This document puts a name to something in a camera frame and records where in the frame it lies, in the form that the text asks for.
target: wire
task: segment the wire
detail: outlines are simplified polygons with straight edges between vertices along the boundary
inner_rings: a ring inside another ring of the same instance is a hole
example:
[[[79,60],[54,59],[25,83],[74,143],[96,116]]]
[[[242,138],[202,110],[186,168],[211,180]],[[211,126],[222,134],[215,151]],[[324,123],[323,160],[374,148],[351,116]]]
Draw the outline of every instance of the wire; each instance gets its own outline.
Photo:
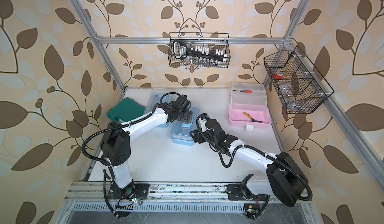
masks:
[[[175,94],[175,95],[178,95],[178,96],[181,96],[179,93],[177,92],[168,92],[166,94],[164,94],[161,98],[160,98],[160,103],[162,104],[163,103],[163,98],[167,95],[170,95],[170,94]]]
[[[112,212],[112,214],[118,219],[119,218],[119,215],[118,213],[112,208],[111,204],[109,203],[108,199],[107,199],[107,193],[106,193],[106,188],[105,188],[105,182],[106,182],[106,179],[107,177],[103,176],[103,195],[104,195],[104,201],[105,201],[105,204],[107,204],[107,207],[108,209]]]

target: black cable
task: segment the black cable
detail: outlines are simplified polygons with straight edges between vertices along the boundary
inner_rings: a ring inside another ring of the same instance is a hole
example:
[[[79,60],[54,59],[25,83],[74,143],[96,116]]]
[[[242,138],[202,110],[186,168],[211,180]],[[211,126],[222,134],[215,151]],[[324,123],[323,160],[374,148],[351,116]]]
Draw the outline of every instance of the black cable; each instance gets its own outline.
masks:
[[[258,216],[260,216],[260,215],[262,214],[262,212],[263,212],[264,209],[266,208],[266,205],[267,205],[268,202],[269,202],[269,198],[270,198],[270,197],[271,197],[270,195],[267,197],[267,199],[266,199],[266,201],[265,201],[263,207],[262,207],[262,208],[260,209],[260,211],[255,215],[255,219],[256,219]]]
[[[167,95],[170,95],[170,94],[175,94],[175,95],[178,95],[178,96],[181,96],[179,93],[177,92],[168,92],[166,94],[164,94],[161,98],[160,98],[160,103],[162,104],[163,103],[163,98]]]
[[[87,157],[87,158],[89,158],[89,159],[96,160],[96,161],[101,162],[103,165],[110,166],[111,164],[110,164],[108,161],[106,161],[106,160],[104,160],[104,159],[101,159],[101,158],[98,158],[98,157],[96,157],[96,156],[93,156],[93,155],[89,154],[89,153],[86,151],[85,147],[87,146],[88,142],[89,142],[90,140],[92,140],[93,138],[95,138],[96,136],[102,134],[102,133],[108,132],[108,131],[110,131],[110,130],[119,130],[119,129],[123,129],[123,128],[125,128],[125,127],[129,127],[129,126],[131,126],[131,125],[135,125],[135,124],[137,124],[137,123],[140,123],[140,122],[142,122],[142,121],[148,119],[149,117],[152,116],[152,113],[156,110],[156,108],[157,108],[158,105],[159,105],[159,104],[155,104],[155,106],[154,106],[153,109],[152,109],[152,112],[150,112],[148,115],[144,116],[144,117],[141,118],[141,119],[138,119],[138,120],[136,120],[136,121],[129,122],[128,124],[125,124],[125,125],[119,125],[119,126],[115,126],[115,127],[107,128],[107,129],[104,129],[104,130],[100,130],[100,131],[98,131],[98,132],[96,132],[96,133],[93,133],[92,135],[88,136],[88,138],[85,139],[84,142],[83,142],[83,144],[81,145],[81,152],[83,153],[83,155],[84,155],[85,157]]]
[[[119,218],[119,215],[118,213],[112,208],[111,204],[109,203],[108,199],[107,199],[107,193],[106,193],[106,188],[105,188],[105,181],[106,181],[106,177],[104,176],[103,178],[103,194],[104,194],[104,201],[105,201],[105,204],[107,204],[107,207],[108,209],[112,212],[112,214],[118,219]]]

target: leaf pattern wallpaper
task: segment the leaf pattern wallpaper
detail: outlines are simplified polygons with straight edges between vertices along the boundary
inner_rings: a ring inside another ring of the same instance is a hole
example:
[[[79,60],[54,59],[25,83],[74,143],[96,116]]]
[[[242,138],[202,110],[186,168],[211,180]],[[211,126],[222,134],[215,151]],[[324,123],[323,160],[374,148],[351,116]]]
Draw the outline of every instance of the leaf pattern wallpaper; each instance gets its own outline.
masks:
[[[312,0],[292,39],[314,63],[318,77],[330,82],[336,100],[381,158],[383,1]],[[285,147],[309,179],[323,223],[382,223],[384,192],[327,108],[286,114],[272,85],[267,94]]]
[[[0,6],[2,222],[52,223],[120,91],[67,0]]]

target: wire basket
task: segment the wire basket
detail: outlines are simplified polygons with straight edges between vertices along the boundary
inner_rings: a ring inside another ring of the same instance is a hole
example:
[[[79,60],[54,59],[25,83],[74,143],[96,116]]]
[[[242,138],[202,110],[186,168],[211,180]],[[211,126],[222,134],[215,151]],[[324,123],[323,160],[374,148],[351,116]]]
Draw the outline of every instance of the wire basket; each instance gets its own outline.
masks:
[[[308,70],[300,59],[302,54],[296,47],[294,51],[282,50],[264,58],[265,69],[288,114],[310,114],[334,92],[315,65]],[[318,83],[322,81],[330,90]]]
[[[198,66],[228,68],[231,54],[226,33],[171,32],[168,60],[170,67]]]

